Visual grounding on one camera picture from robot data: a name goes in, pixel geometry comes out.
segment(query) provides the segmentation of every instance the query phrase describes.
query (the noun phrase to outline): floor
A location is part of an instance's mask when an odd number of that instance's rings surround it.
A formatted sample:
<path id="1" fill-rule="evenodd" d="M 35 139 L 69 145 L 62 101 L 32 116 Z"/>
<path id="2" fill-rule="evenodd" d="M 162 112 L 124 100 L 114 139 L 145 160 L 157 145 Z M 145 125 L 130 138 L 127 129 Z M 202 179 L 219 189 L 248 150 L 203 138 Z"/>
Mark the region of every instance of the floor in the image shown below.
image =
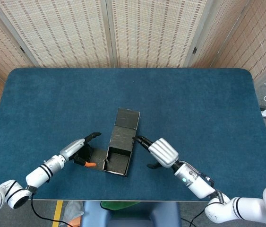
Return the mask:
<path id="1" fill-rule="evenodd" d="M 263 97 L 266 95 L 266 86 L 261 86 L 256 89 L 256 94 L 258 97 L 258 102 L 260 105 L 266 105 L 263 101 Z M 47 218 L 53 218 L 56 209 L 56 201 L 35 201 L 34 207 L 36 211 Z M 67 201 L 63 202 L 61 217 L 63 217 L 63 212 Z M 187 220 L 192 220 L 202 209 L 205 207 L 206 202 L 181 202 L 181 217 Z M 266 227 L 265 224 L 247 222 L 241 220 L 230 221 L 222 224 L 214 224 L 208 220 L 208 218 L 203 214 L 198 217 L 194 224 L 197 227 Z M 0 210 L 0 226 L 12 226 L 12 227 L 34 227 L 34 226 L 42 226 L 42 227 L 51 227 L 52 223 L 47 220 L 39 219 L 34 215 L 31 210 L 30 203 L 27 202 L 24 206 L 17 210 L 10 209 L 7 205 L 5 205 Z M 189 223 L 182 220 L 182 226 L 188 227 Z"/>

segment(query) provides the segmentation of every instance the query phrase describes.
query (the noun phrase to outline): blue table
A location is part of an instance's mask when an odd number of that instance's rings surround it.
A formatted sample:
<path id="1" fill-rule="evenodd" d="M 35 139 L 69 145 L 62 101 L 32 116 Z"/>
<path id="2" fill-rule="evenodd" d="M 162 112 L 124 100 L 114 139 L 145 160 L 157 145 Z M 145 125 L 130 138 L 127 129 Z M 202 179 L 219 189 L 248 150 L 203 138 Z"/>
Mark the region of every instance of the blue table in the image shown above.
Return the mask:
<path id="1" fill-rule="evenodd" d="M 16 69 L 0 103 L 0 183 L 25 177 L 70 142 L 99 131 L 107 149 L 118 107 L 140 111 L 137 135 L 169 141 L 229 197 L 261 197 L 266 128 L 241 69 Z M 197 201 L 135 144 L 128 177 L 67 163 L 36 199 Z"/>

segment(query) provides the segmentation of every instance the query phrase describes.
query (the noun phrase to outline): white robotic arm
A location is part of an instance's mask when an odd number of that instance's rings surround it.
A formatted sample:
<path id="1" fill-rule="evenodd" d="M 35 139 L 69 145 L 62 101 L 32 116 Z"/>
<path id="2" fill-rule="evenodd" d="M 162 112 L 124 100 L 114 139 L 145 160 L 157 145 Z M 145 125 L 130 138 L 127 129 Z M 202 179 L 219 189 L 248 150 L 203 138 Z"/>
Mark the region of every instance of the white robotic arm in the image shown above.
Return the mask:
<path id="1" fill-rule="evenodd" d="M 200 173 L 189 163 L 178 161 L 178 152 L 165 139 L 161 138 L 154 143 L 141 136 L 133 137 L 133 139 L 147 149 L 159 163 L 148 165 L 148 167 L 172 168 L 175 176 L 198 198 L 210 197 L 211 200 L 205 208 L 205 214 L 212 222 L 223 223 L 234 219 L 243 219 L 266 223 L 266 188 L 263 192 L 263 200 L 239 197 L 230 200 L 207 183 L 207 181 L 211 181 L 209 177 Z"/>
<path id="2" fill-rule="evenodd" d="M 16 180 L 9 180 L 0 185 L 0 209 L 6 202 L 12 209 L 21 207 L 30 197 L 31 192 L 25 190 Z"/>
<path id="3" fill-rule="evenodd" d="M 94 132 L 84 139 L 76 140 L 54 155 L 44 164 L 26 176 L 27 187 L 24 189 L 16 180 L 9 180 L 0 185 L 0 208 L 6 202 L 12 209 L 21 207 L 37 189 L 47 182 L 54 174 L 60 171 L 64 164 L 70 161 L 73 156 L 91 139 L 101 135 Z M 84 166 L 95 166 L 95 163 L 85 162 Z"/>

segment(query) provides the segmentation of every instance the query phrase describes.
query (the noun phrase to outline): open box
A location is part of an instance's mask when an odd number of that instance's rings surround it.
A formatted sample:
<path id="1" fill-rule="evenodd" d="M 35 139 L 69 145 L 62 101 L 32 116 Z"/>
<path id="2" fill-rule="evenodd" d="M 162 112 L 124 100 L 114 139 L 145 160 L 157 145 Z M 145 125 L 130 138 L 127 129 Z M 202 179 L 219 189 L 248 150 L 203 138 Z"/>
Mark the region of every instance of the open box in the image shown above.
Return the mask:
<path id="1" fill-rule="evenodd" d="M 103 161 L 103 170 L 127 176 L 140 112 L 118 108 L 108 152 Z"/>

